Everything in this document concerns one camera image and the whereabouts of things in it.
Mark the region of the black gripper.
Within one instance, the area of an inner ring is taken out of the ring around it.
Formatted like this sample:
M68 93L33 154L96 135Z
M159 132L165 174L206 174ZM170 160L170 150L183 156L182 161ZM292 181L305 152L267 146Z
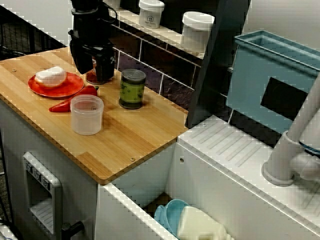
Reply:
M96 77L98 81L107 81L114 76L116 57L113 44L109 41L111 23L114 18L104 16L99 11L72 11L73 29L70 51L77 70L85 74L92 69L92 57L86 53L84 46L100 52L96 54Z

